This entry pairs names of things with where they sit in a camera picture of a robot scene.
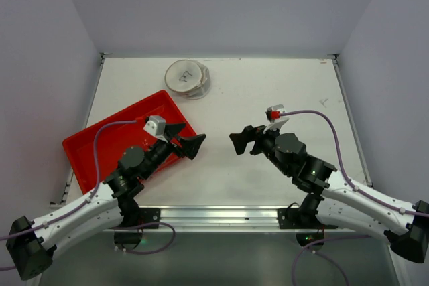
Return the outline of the white mesh laundry bag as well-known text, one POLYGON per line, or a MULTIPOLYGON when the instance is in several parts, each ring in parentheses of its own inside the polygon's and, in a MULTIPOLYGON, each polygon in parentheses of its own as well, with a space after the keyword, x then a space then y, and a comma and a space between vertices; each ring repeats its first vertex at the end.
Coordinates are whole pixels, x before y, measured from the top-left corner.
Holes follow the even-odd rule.
POLYGON ((205 97, 211 87, 210 70, 196 60, 178 60, 164 74, 169 90, 189 100, 205 97))

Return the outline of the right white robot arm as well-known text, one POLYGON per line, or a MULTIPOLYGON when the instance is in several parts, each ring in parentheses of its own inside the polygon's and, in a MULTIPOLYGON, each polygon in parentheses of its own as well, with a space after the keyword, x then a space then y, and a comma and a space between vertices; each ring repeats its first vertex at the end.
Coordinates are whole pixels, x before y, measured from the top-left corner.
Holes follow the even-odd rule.
POLYGON ((428 203, 387 196, 364 184, 345 180, 334 165, 308 154, 293 133, 246 126, 229 135, 242 155, 248 143, 251 155, 264 154, 303 192, 298 218, 302 225, 337 226, 387 243, 391 250, 414 263, 423 263, 428 250, 428 203))

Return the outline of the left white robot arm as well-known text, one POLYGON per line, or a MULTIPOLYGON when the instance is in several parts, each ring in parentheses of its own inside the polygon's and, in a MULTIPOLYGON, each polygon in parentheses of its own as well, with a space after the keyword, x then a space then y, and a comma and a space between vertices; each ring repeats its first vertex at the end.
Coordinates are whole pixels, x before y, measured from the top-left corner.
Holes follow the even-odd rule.
POLYGON ((96 172, 96 184, 75 201, 33 220, 22 216, 1 237, 21 280, 27 281, 43 273, 56 256, 69 247, 101 232, 143 230, 149 223, 141 219, 135 196, 171 155, 193 160, 205 134, 181 137, 185 123, 168 124, 159 116, 149 117, 144 131, 155 138, 148 149, 130 146, 122 154, 116 168, 105 179, 96 172))

